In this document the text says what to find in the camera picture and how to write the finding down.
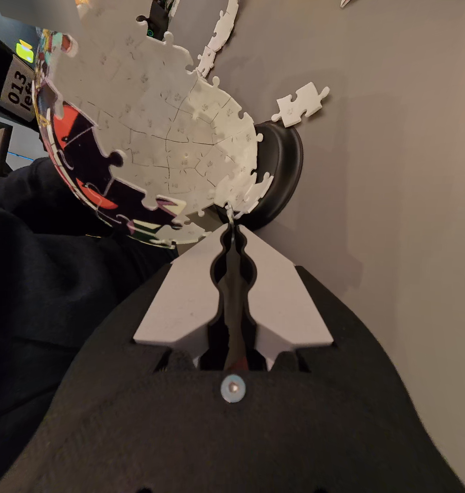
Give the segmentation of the black ball stand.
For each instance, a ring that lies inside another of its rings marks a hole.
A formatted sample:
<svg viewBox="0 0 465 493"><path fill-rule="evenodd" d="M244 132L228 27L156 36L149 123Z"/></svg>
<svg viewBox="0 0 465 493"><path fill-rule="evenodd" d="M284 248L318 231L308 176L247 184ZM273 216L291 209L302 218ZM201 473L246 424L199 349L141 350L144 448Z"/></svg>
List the black ball stand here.
<svg viewBox="0 0 465 493"><path fill-rule="evenodd" d="M285 128L280 122L255 124L256 133L263 134L257 144L256 183L266 172L273 181L259 204L237 222L251 231L271 223L284 210L294 194L303 168L303 143L296 128Z"/></svg>

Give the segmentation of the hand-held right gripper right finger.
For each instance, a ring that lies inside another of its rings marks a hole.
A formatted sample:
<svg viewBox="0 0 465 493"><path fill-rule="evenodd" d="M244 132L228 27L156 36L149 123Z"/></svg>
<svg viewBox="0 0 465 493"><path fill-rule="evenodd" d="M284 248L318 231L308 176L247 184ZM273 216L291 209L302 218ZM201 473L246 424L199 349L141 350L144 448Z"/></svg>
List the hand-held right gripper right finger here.
<svg viewBox="0 0 465 493"><path fill-rule="evenodd" d="M247 314L255 325L253 349L267 370L280 353L330 346L334 339L295 264L243 225L237 239L245 240L241 252L254 267Z"/></svg>

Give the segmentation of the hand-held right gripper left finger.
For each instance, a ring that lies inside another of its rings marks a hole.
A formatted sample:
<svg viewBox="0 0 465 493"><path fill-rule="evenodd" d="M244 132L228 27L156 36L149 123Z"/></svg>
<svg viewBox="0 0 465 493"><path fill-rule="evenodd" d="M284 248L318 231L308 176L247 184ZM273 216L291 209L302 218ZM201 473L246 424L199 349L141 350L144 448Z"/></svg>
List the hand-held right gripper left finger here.
<svg viewBox="0 0 465 493"><path fill-rule="evenodd" d="M219 283L227 272L232 233L224 224L172 262L134 342L188 352L199 366L209 350L209 328L224 314Z"/></svg>

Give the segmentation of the colourful puzzle ball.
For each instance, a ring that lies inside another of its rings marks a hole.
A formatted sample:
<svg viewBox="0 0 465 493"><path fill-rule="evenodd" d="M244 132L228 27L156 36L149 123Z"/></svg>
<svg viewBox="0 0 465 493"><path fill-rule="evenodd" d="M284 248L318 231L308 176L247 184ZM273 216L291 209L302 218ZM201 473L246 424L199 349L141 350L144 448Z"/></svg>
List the colourful puzzle ball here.
<svg viewBox="0 0 465 493"><path fill-rule="evenodd" d="M210 234L193 219L252 212L274 180L257 170L253 119L190 53L146 34L151 1L73 1L78 34L43 30L33 102L71 192L113 230L174 249Z"/></svg>

